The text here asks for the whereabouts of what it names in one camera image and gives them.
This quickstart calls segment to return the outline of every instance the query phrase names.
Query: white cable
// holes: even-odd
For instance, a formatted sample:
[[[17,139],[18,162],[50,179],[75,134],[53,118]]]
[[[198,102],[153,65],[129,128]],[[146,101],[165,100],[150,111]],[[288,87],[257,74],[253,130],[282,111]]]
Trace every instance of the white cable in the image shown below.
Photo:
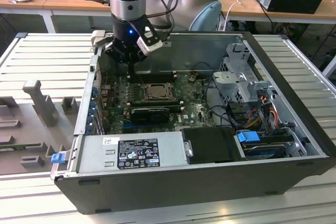
[[[240,2],[239,0],[236,0],[236,2],[234,2],[231,6],[230,6],[230,8],[229,8],[229,10],[227,11],[227,14],[226,14],[226,18],[225,18],[225,24],[224,24],[224,29],[223,29],[223,31],[225,31],[226,30],[226,27],[227,27],[227,22],[228,22],[228,17],[229,17],[229,13],[230,13],[230,10],[232,9],[232,7],[235,5],[235,4],[242,4],[242,2]]]

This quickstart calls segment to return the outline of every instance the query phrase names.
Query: table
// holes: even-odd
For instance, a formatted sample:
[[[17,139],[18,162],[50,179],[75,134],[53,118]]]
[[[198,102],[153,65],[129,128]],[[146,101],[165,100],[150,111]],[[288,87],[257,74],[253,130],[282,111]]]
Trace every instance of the table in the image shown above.
[[[227,13],[235,0],[220,0],[222,11]],[[230,11],[231,20],[262,21],[268,18],[262,12],[256,0],[240,0],[242,5],[235,5]],[[0,13],[38,14],[42,15],[49,33],[57,31],[52,21],[53,15],[71,16],[107,16],[111,15],[110,8],[99,3],[84,0],[33,0],[27,3],[12,4],[0,0]],[[315,14],[268,13],[274,22],[306,23],[306,24],[335,24],[336,0],[323,0]]]
[[[229,7],[236,0],[220,0],[222,11],[227,13]],[[231,20],[264,21],[268,22],[259,3],[256,0],[240,0],[230,11]],[[275,13],[267,12],[273,22],[306,23],[306,24],[335,24],[336,0],[323,0],[314,14]]]

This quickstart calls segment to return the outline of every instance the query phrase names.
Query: floor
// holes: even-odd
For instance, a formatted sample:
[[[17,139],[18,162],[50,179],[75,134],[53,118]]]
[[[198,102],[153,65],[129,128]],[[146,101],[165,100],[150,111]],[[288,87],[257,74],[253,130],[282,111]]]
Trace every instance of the floor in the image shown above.
[[[94,17],[93,20],[96,29],[112,30],[109,17]],[[54,16],[53,21],[60,33],[91,33],[93,31],[89,27],[88,18],[84,16]],[[297,46],[307,56],[314,55],[332,27],[333,25],[310,25],[297,42]],[[270,23],[258,22],[256,28],[260,34],[267,34],[270,30]],[[2,18],[0,17],[0,55],[18,32],[46,33],[47,29],[39,15],[2,15]],[[336,38],[328,38],[314,60],[317,66],[323,62],[325,53],[336,47],[335,42]]]

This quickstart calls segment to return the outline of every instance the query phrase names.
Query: black plastic cover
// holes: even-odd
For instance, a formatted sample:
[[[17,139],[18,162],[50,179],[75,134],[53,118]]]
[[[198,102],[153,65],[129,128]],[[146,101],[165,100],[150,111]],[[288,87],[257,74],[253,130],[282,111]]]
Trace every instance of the black plastic cover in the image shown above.
[[[224,163],[241,161],[235,132],[227,127],[202,127],[182,129],[184,142],[190,142],[193,157],[189,164]]]

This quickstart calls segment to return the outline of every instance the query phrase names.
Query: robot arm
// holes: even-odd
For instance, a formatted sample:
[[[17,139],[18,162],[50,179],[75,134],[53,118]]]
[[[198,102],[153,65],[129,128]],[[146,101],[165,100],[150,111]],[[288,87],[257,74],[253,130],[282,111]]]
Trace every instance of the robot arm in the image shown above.
[[[164,1],[168,8],[172,8],[177,0]],[[128,64],[132,73],[136,62],[143,61],[146,55],[163,46],[155,28],[171,26],[169,15],[148,19],[147,15],[166,12],[161,0],[110,0],[110,8],[113,41],[106,46],[106,53],[116,62]],[[211,19],[215,24],[220,11],[221,4],[217,0],[178,0],[171,15],[177,26],[187,30],[211,30],[204,29],[209,13],[216,13]]]

